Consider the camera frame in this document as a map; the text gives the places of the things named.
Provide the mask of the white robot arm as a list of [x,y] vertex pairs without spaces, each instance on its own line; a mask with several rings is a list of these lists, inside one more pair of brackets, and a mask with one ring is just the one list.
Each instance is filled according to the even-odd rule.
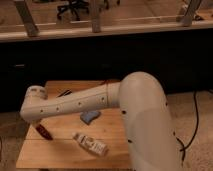
[[20,115],[32,124],[57,115],[108,108],[122,113],[134,171],[183,171],[166,95],[149,73],[133,72],[119,82],[52,99],[44,87],[30,86]]

